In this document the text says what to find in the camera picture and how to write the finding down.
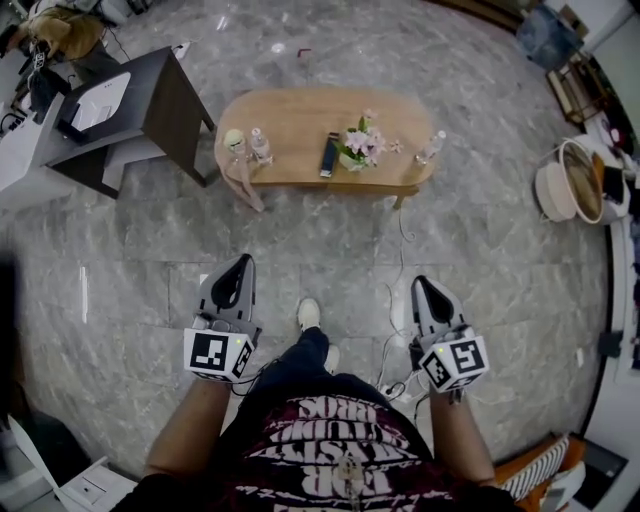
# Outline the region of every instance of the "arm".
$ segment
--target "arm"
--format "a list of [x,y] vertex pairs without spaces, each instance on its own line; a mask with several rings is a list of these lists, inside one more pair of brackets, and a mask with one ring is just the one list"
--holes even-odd
[[188,479],[204,471],[220,436],[229,403],[226,384],[197,379],[153,443],[145,476]]
[[431,423],[435,455],[457,476],[479,485],[495,485],[489,450],[466,399],[449,404],[449,395],[431,388]]

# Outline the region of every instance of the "jeans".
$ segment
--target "jeans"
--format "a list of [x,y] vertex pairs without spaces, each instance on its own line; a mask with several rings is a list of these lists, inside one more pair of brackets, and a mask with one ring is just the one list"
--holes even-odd
[[298,342],[282,356],[267,366],[251,389],[251,393],[273,386],[300,382],[322,382],[332,380],[344,388],[345,394],[355,395],[371,402],[388,405],[388,401],[371,385],[355,375],[341,373],[332,376],[324,369],[329,353],[329,339],[319,327],[311,327],[300,335]]

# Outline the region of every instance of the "wooden coffee table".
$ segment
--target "wooden coffee table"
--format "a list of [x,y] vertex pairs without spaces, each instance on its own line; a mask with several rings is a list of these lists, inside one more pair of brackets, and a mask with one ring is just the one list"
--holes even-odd
[[[320,177],[320,164],[329,132],[344,133],[356,126],[362,112],[378,114],[372,122],[387,140],[404,146],[401,153],[387,151],[378,167],[349,172],[337,162],[331,178]],[[252,91],[229,105],[218,124],[215,156],[226,166],[231,154],[222,144],[231,128],[249,138],[260,128],[268,137],[274,162],[258,166],[251,162],[253,186],[324,187],[332,192],[397,196],[398,209],[407,196],[418,193],[418,185],[431,176],[435,158],[426,166],[415,162],[415,154],[433,135],[422,104],[399,94],[365,88],[300,87]],[[229,174],[240,179],[237,169]]]

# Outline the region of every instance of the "striped pillow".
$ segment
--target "striped pillow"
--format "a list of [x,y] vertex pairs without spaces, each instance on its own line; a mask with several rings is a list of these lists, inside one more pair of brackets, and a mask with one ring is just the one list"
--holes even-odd
[[558,472],[568,447],[569,438],[567,436],[560,438],[557,443],[509,478],[500,488],[508,491],[515,501],[524,499],[536,486]]

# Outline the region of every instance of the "sneaker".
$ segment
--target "sneaker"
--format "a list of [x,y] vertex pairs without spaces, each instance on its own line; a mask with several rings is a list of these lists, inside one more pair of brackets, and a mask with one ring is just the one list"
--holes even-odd
[[302,299],[298,307],[298,323],[302,332],[311,327],[320,327],[320,306],[315,300]]
[[333,343],[329,344],[329,353],[327,354],[327,360],[324,362],[324,369],[331,375],[336,373],[338,369],[338,363],[340,362],[340,348]]

